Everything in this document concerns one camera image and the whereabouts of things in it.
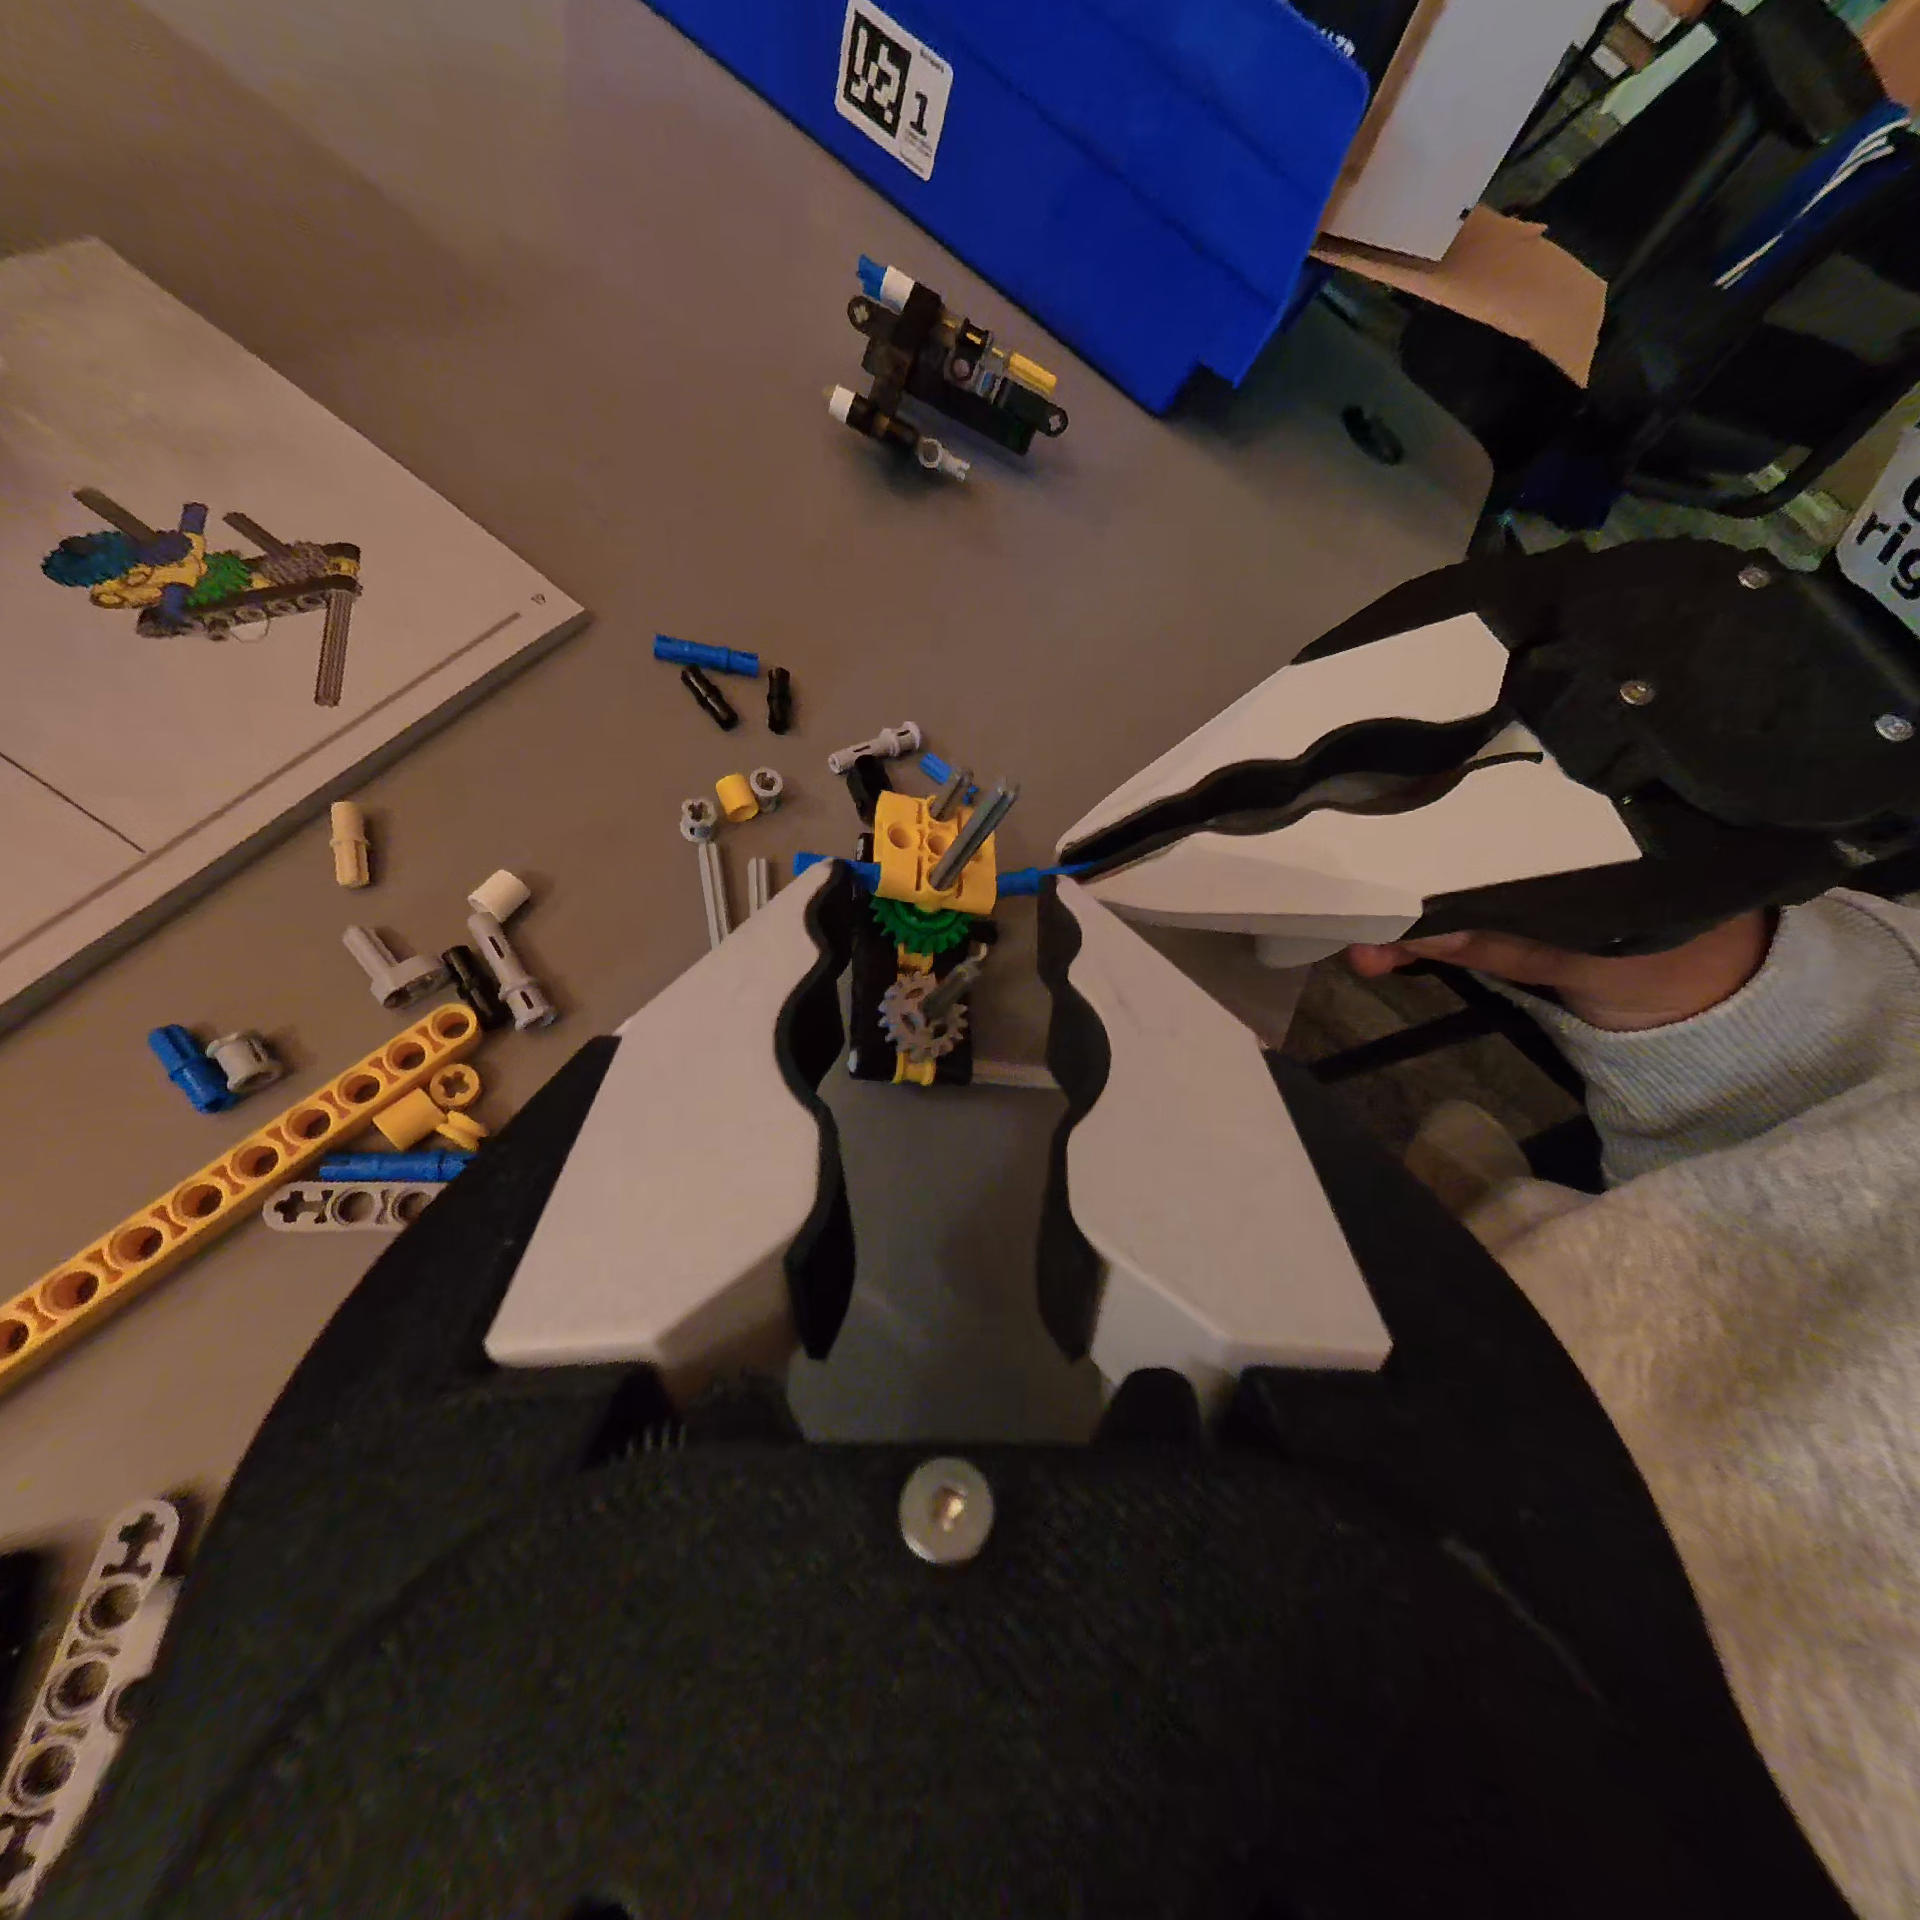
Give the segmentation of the cardboard box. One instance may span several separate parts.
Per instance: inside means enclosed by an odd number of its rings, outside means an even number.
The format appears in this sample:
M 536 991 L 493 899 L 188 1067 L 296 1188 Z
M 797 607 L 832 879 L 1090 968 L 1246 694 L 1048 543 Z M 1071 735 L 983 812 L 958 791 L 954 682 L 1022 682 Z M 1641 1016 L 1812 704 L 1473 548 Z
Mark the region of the cardboard box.
M 1414 6 L 1311 258 L 1502 332 L 1584 386 L 1602 280 L 1480 195 L 1600 14 L 1600 3 Z

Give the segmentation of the blue lego connector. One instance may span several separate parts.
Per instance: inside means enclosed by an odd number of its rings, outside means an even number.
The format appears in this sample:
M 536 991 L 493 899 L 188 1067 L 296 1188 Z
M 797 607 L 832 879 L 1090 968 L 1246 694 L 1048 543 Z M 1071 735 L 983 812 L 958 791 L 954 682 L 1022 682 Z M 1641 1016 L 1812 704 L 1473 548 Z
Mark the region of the blue lego connector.
M 204 1116 L 225 1113 L 238 1094 L 225 1070 L 207 1054 L 198 1038 L 182 1025 L 157 1025 L 149 1031 L 149 1049 L 167 1082 Z

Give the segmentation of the lego instruction booklet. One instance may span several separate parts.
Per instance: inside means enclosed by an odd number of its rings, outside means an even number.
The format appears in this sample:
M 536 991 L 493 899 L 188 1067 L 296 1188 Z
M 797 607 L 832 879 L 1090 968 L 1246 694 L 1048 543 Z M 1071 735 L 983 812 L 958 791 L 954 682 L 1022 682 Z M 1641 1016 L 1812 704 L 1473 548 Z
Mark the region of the lego instruction booklet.
M 588 614 L 95 238 L 4 258 L 1 351 L 15 1027 Z

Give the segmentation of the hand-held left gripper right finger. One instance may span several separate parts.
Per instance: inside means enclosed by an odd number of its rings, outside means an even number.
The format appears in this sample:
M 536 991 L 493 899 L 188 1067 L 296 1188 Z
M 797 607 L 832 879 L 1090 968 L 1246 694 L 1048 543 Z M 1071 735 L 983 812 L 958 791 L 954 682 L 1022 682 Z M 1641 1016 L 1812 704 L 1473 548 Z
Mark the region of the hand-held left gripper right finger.
M 1040 892 L 1046 1150 L 1040 1322 L 1116 1390 L 1201 1403 L 1256 1369 L 1373 1375 L 1389 1334 L 1254 1031 L 1086 884 Z

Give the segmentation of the person's right forearm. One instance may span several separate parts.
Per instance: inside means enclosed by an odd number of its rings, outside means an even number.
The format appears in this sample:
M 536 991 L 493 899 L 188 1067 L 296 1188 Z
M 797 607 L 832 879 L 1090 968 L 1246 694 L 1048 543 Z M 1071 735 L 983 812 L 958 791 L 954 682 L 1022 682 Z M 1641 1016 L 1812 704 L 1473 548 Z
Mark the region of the person's right forearm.
M 1529 988 L 1496 993 L 1578 1074 L 1608 1187 L 1751 1145 L 1836 1099 L 1914 1094 L 1914 899 L 1791 906 L 1734 996 L 1647 1031 L 1600 1031 Z

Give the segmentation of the yellow black lego gear assembly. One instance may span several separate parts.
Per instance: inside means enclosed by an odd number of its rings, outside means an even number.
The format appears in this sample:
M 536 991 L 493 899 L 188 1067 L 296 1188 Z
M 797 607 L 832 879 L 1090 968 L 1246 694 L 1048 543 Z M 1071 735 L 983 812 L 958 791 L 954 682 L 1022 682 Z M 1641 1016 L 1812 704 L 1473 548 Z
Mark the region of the yellow black lego gear assembly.
M 879 867 L 869 892 L 853 884 L 846 972 L 847 1074 L 887 1089 L 1045 1091 L 1045 1067 L 983 1062 L 974 993 L 999 939 L 997 833 L 1016 791 L 997 784 L 967 806 L 958 782 L 928 801 L 900 791 L 879 801 L 857 859 Z

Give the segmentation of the person's right hand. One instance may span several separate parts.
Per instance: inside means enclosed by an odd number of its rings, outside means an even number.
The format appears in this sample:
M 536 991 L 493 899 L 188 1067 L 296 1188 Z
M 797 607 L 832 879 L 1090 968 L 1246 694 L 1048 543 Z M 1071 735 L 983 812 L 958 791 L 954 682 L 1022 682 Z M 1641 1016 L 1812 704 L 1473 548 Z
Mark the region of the person's right hand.
M 1414 964 L 1446 964 L 1493 977 L 1560 1004 L 1576 1022 L 1606 1034 L 1641 1034 L 1706 1016 L 1761 972 L 1775 916 L 1749 911 L 1693 939 L 1647 953 L 1597 956 L 1509 932 L 1448 932 L 1418 943 L 1353 944 L 1358 977 Z

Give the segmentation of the black lego subassembly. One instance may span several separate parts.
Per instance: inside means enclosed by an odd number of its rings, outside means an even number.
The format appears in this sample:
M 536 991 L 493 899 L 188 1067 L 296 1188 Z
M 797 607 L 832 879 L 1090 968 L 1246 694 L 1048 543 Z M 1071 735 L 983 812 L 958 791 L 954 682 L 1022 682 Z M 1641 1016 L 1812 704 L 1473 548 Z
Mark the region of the black lego subassembly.
M 855 262 L 847 323 L 863 343 L 865 390 L 829 386 L 829 422 L 926 475 L 964 486 L 972 471 L 936 423 L 1016 459 L 1066 433 L 1053 374 L 897 268 L 865 255 Z

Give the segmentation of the yellow lego connector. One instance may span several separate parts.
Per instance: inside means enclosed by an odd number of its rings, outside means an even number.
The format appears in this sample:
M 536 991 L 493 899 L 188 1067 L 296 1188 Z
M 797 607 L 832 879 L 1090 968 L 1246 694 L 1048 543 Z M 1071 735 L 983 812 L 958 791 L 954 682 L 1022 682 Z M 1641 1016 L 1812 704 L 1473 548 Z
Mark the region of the yellow lego connector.
M 375 1131 L 392 1153 L 428 1150 L 428 1142 L 444 1142 L 471 1155 L 488 1129 L 472 1116 L 481 1094 L 481 1078 L 468 1064 L 444 1064 L 417 1089 L 407 1091 L 375 1116 Z

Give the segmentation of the light grey lego beam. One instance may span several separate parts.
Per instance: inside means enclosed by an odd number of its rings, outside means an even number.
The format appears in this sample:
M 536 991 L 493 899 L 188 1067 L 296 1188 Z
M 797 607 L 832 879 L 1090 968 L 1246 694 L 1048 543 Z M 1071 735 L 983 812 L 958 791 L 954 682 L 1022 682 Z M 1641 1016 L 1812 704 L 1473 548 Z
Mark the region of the light grey lego beam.
M 55 1638 L 55 1659 L 4 1763 L 4 1919 L 32 1907 L 132 1730 L 176 1609 L 182 1522 L 168 1497 L 114 1515 Z

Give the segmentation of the blue plastic storage bin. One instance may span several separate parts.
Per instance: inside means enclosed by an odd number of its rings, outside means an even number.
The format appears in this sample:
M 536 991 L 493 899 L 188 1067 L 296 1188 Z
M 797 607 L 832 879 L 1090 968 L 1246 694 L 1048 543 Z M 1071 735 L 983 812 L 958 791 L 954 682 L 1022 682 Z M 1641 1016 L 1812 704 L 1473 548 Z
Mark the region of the blue plastic storage bin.
M 1151 417 L 1281 329 L 1372 104 L 1281 3 L 655 11 Z

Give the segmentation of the short grey lego beam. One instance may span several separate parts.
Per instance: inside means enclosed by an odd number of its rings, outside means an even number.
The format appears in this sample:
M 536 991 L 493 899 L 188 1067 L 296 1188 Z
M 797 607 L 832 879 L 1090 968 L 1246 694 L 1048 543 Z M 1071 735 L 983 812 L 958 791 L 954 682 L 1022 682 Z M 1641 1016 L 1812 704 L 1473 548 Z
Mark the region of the short grey lego beam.
M 444 1194 L 444 1185 L 292 1182 L 260 1210 L 279 1235 L 398 1235 Z

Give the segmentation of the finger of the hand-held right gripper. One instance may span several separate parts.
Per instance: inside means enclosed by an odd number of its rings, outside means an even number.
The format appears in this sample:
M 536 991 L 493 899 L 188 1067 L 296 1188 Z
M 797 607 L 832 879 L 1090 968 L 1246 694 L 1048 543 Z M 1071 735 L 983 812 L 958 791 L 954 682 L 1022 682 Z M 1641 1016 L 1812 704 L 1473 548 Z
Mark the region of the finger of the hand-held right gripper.
M 1397 943 L 1434 902 L 1639 857 L 1517 724 L 1201 728 L 1066 833 L 1116 916 L 1253 938 L 1279 968 Z
M 1316 660 L 1297 659 L 1092 806 L 1062 835 L 1055 857 L 1090 859 L 1101 835 L 1238 763 L 1302 768 L 1354 730 L 1444 728 L 1482 715 L 1496 706 L 1506 666 L 1506 647 L 1477 615 L 1453 615 Z

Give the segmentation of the grey zip sweatshirt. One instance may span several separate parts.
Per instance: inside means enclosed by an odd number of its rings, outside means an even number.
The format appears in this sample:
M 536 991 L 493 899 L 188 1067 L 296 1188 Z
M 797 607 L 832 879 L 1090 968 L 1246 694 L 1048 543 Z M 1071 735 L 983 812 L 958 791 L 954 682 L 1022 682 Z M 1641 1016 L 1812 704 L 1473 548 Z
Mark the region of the grey zip sweatshirt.
M 1466 1102 L 1406 1161 L 1621 1432 L 1846 1903 L 1917 1916 L 1914 1087 L 1602 1196 Z

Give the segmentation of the long yellow lego beam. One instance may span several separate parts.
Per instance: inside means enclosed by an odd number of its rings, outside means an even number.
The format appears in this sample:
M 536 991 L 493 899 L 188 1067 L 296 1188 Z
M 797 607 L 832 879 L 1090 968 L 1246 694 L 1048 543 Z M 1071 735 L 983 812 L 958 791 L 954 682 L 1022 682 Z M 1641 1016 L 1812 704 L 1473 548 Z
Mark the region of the long yellow lego beam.
M 82 1343 L 110 1315 L 223 1236 L 248 1210 L 352 1145 L 485 1040 L 478 1016 L 448 1004 L 392 1034 L 364 1062 L 232 1143 L 105 1235 L 4 1302 L 1 1390 Z

